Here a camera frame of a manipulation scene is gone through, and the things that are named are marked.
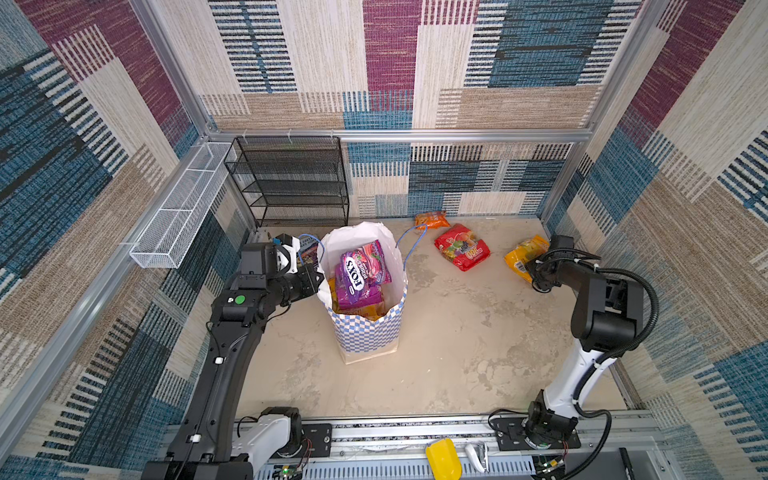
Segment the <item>yellow mango candy bag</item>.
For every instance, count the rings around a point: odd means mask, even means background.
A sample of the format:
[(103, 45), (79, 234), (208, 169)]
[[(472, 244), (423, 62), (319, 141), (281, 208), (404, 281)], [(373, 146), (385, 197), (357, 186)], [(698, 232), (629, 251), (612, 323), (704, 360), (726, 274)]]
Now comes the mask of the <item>yellow mango candy bag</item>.
[(378, 284), (366, 285), (361, 293), (351, 293), (350, 288), (336, 278), (331, 278), (328, 284), (335, 313), (361, 316), (370, 321), (386, 314), (384, 295)]
[(504, 257), (504, 260), (506, 265), (519, 277), (531, 283), (532, 277), (526, 265), (546, 253), (548, 248), (549, 242), (540, 235), (535, 235), (530, 239), (520, 242)]

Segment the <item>purple grape candy bag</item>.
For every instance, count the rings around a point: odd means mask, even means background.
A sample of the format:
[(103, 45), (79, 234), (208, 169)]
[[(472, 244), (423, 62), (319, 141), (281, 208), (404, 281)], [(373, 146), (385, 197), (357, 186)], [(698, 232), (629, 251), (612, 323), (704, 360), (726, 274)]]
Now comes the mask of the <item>purple grape candy bag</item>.
[(335, 268), (332, 292), (336, 294), (338, 309), (344, 311), (373, 306), (384, 300), (378, 283), (369, 280), (359, 267), (347, 268), (343, 263)]

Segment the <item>yellow plastic scoop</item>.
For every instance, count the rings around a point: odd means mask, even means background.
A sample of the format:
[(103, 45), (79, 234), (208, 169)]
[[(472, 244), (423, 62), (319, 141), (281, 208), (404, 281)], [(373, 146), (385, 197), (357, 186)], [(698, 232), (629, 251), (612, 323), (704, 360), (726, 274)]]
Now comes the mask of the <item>yellow plastic scoop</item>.
[(450, 438), (429, 445), (425, 454), (435, 480), (459, 480), (462, 465), (455, 445)]

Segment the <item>purple snack packet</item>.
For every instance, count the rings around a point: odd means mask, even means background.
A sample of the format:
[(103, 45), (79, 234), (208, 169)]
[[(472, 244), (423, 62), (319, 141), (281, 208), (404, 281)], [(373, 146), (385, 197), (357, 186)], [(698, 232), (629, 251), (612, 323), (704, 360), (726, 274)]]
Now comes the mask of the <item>purple snack packet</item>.
[(347, 268), (359, 267), (366, 273), (369, 280), (375, 281), (380, 287), (392, 281), (384, 250), (379, 240), (343, 253), (340, 257), (340, 263), (343, 263)]

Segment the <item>red fruit candy bag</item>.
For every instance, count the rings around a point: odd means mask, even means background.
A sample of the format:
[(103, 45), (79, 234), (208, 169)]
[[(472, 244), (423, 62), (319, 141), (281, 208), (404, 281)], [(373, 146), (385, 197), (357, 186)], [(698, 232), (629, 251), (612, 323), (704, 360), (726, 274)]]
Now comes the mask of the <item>red fruit candy bag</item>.
[(491, 256), (488, 245), (462, 224), (455, 224), (439, 235), (434, 246), (443, 258), (462, 272), (469, 271)]

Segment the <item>blue checkered paper bag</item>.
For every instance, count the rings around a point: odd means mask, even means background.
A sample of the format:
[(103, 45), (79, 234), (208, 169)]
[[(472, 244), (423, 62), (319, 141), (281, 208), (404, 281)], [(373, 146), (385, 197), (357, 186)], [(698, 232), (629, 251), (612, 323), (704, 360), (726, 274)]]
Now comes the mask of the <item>blue checkered paper bag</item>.
[(317, 297), (328, 313), (342, 361), (360, 363), (394, 353), (408, 294), (403, 236), (382, 223), (335, 229), (319, 242)]

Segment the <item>white plastic clip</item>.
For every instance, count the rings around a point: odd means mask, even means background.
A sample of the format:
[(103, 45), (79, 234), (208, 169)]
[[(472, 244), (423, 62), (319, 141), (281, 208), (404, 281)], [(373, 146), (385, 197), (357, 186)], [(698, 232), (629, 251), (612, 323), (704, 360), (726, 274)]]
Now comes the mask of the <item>white plastic clip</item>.
[(488, 471), (488, 449), (484, 443), (467, 443), (464, 447), (466, 457), (477, 473)]

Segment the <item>small orange chip packet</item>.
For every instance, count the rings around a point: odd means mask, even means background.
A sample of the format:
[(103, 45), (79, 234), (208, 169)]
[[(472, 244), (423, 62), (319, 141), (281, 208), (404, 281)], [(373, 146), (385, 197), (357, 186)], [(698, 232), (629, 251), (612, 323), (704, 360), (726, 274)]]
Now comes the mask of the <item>small orange chip packet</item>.
[(417, 229), (434, 230), (449, 228), (451, 223), (448, 221), (445, 211), (432, 211), (415, 215), (414, 226)]

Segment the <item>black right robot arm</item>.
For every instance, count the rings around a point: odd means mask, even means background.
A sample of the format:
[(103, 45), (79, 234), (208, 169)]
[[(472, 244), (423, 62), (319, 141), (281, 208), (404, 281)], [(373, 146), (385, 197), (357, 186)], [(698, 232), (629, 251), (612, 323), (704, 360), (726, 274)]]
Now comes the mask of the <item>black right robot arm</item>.
[(570, 329), (573, 348), (561, 371), (531, 402), (523, 430), (527, 443), (545, 449), (569, 441), (581, 418), (594, 418), (583, 401), (603, 372), (650, 336), (660, 302), (641, 275), (603, 267), (596, 254), (579, 250), (569, 236), (555, 235), (547, 250), (525, 263), (539, 293), (568, 287), (576, 295)]

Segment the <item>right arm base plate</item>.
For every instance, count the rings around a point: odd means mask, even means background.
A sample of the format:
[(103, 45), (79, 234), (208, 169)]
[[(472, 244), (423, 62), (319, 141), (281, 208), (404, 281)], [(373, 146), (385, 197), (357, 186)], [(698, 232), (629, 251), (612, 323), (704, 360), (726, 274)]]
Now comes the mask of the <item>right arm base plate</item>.
[(529, 422), (518, 416), (499, 416), (490, 419), (501, 451), (578, 449), (581, 440), (576, 432), (578, 419), (559, 415)]

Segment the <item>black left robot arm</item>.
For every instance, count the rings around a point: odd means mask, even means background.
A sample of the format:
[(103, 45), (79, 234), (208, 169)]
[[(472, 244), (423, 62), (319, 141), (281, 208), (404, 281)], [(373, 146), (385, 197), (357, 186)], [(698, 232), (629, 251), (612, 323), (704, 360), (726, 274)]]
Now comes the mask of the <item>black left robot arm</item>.
[(271, 409), (244, 436), (235, 434), (245, 377), (268, 322), (315, 296), (324, 280), (299, 249), (299, 239), (287, 234), (243, 246), (238, 271), (212, 303), (208, 352), (179, 430), (143, 478), (252, 479), (279, 450), (301, 447), (301, 418), (292, 407)]

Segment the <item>blue magazine booklet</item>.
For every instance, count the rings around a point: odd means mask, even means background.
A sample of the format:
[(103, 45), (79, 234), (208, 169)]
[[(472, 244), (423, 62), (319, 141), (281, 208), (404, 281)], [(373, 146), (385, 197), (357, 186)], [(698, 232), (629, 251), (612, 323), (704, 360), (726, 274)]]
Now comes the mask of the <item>blue magazine booklet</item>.
[(300, 249), (299, 259), (302, 264), (318, 264), (323, 247), (319, 239), (311, 234), (301, 234), (299, 236)]

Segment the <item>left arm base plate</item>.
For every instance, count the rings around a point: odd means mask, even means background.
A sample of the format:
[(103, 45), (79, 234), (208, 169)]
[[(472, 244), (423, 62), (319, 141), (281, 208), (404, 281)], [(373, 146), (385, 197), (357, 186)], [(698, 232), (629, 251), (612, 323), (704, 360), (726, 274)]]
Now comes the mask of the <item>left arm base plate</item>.
[(333, 426), (331, 423), (310, 423), (302, 427), (302, 440), (298, 447), (283, 447), (271, 460), (298, 462), (301, 459), (328, 458), (331, 455)]

